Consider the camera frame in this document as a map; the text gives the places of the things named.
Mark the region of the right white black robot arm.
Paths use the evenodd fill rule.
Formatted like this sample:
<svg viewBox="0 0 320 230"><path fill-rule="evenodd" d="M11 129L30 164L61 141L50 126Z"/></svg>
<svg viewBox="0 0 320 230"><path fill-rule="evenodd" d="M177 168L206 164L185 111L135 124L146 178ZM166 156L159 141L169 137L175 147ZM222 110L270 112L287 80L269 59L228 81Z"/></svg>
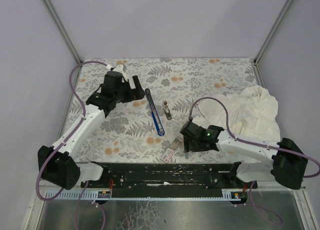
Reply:
<svg viewBox="0 0 320 230"><path fill-rule="evenodd" d="M233 171L242 182L276 181L293 190L301 188L308 160L295 142L283 138L280 142L241 139L226 129L209 125L207 128L187 121L181 128L186 152L233 152L255 159L256 163L235 163Z"/></svg>

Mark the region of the blue stapler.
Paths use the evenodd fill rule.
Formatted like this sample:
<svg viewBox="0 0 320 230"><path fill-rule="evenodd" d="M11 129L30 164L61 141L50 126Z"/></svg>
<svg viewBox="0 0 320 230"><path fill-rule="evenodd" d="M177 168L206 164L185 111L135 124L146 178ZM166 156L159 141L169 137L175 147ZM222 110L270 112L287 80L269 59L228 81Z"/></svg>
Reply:
<svg viewBox="0 0 320 230"><path fill-rule="evenodd" d="M150 92L150 90L148 88L145 89L145 95L146 95L146 98L147 98L149 106L150 106L151 116L153 118L157 134L159 136L164 136L165 135L165 130L164 130L164 127L162 125L161 119L160 119L160 117L158 115L158 112L157 112L157 109L156 109L156 105L154 104L154 101L152 99L151 92Z"/></svg>

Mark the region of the red white staple box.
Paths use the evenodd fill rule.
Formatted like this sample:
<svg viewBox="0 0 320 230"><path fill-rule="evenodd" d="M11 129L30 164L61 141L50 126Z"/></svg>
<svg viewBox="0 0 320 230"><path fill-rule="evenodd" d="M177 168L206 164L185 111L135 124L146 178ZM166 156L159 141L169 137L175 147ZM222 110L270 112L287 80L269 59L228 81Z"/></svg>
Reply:
<svg viewBox="0 0 320 230"><path fill-rule="evenodd" d="M161 157L161 160L165 163L168 163L170 161L170 159L172 158L173 154L175 152L171 149L167 149L164 154Z"/></svg>

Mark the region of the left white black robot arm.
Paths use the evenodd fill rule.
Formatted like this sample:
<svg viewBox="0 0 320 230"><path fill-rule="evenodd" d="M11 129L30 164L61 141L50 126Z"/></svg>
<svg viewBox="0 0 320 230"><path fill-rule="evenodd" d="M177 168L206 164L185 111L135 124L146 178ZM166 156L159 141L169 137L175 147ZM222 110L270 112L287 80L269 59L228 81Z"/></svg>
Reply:
<svg viewBox="0 0 320 230"><path fill-rule="evenodd" d="M50 147L42 146L38 153L39 177L65 190L77 183L97 181L103 174L99 164L76 163L85 140L113 111L118 103L141 100L145 92L138 76L133 76L134 88L122 73L109 71L103 83L87 99L84 114Z"/></svg>

